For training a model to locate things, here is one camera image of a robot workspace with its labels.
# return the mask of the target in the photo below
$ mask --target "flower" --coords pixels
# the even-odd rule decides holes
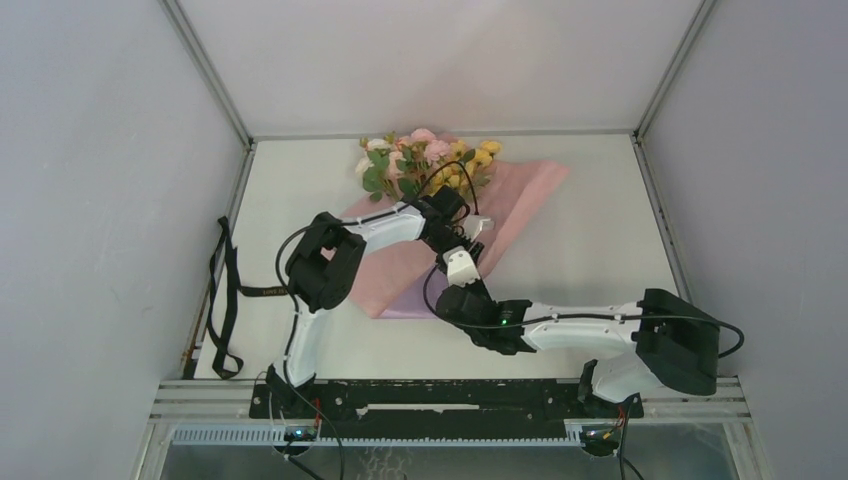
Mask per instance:
[[[386,177],[395,179],[403,176],[403,172],[397,166],[397,162],[404,161],[403,154],[397,150],[389,153],[389,169],[386,172]]]
[[[482,148],[474,149],[474,158],[472,161],[477,163],[482,163],[484,160],[488,159],[489,163],[492,163],[492,154],[483,150]]]
[[[436,140],[436,134],[426,128],[419,128],[412,132],[409,135],[409,138],[411,138],[413,142],[432,142]]]
[[[426,158],[431,164],[438,162],[442,157],[447,157],[450,153],[450,144],[442,140],[433,140],[427,144],[426,148],[424,148],[424,158]]]
[[[500,144],[500,142],[486,140],[485,142],[480,143],[480,148],[489,152],[491,155],[496,155],[501,151],[501,148],[503,148],[503,146]]]
[[[370,158],[362,157],[359,160],[359,163],[356,164],[356,168],[354,168],[353,171],[356,172],[356,176],[359,177],[360,180],[362,180],[362,176],[365,175],[365,171],[371,168],[373,165],[374,163],[371,162]]]
[[[453,153],[453,160],[459,160],[462,158],[462,155],[468,149],[468,145],[465,144],[462,140],[451,143],[451,153]]]
[[[365,150],[388,150],[391,147],[392,146],[389,145],[389,142],[382,138],[375,138],[374,140],[368,141],[368,144],[365,145]]]
[[[459,175],[454,174],[451,175],[451,177],[448,179],[447,184],[450,185],[451,188],[459,188],[459,184],[461,181],[462,179],[459,177]]]

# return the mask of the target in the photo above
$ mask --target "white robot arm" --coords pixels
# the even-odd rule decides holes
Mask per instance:
[[[364,255],[422,240],[437,253],[449,283],[437,316],[476,345],[506,355],[549,348],[597,352],[600,358],[587,363],[581,377],[582,395],[593,401],[620,404],[661,385],[715,393],[719,322],[671,293],[647,290],[640,302],[589,308],[492,300],[476,268],[483,247],[474,241],[491,221],[469,216],[463,229],[455,228],[452,219],[464,205],[444,187],[367,218],[319,214],[286,263],[289,293],[302,306],[289,342],[269,367],[269,385],[298,389],[314,379],[323,317],[349,293]],[[332,258],[325,250],[335,250]]]

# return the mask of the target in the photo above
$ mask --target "pink flower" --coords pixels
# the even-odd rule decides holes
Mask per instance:
[[[386,172],[386,176],[388,178],[395,179],[403,176],[403,172],[401,172],[400,169],[397,168],[397,162],[400,162],[402,160],[403,154],[398,151],[394,151],[389,154],[389,169]]]
[[[439,158],[447,157],[450,153],[450,144],[444,140],[433,140],[424,148],[424,158],[430,163],[438,162]]]
[[[413,142],[432,142],[436,140],[436,135],[426,128],[419,128],[412,132],[412,134],[409,135],[409,138],[411,138]]]

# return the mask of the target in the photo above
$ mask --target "black mounting plate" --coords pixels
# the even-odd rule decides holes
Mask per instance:
[[[256,385],[250,418],[268,418],[268,393],[266,384]],[[564,419],[613,419],[619,414],[618,406],[612,404],[590,414],[577,400],[577,383],[555,379],[318,380],[309,393],[343,438],[559,438]],[[409,405],[416,404],[430,409],[410,409]],[[380,408],[369,409],[369,405]],[[426,405],[445,408],[433,410]],[[474,407],[455,409],[451,405]],[[274,418],[282,412],[293,419],[275,396],[270,410]],[[631,418],[643,416],[638,401],[631,408]]]

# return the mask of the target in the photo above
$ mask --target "white wall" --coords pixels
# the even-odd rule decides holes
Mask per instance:
[[[183,0],[257,136],[630,129],[700,0]]]
[[[845,478],[848,3],[725,1],[648,138],[777,478]]]
[[[0,465],[126,478],[241,147],[153,0],[0,5]]]

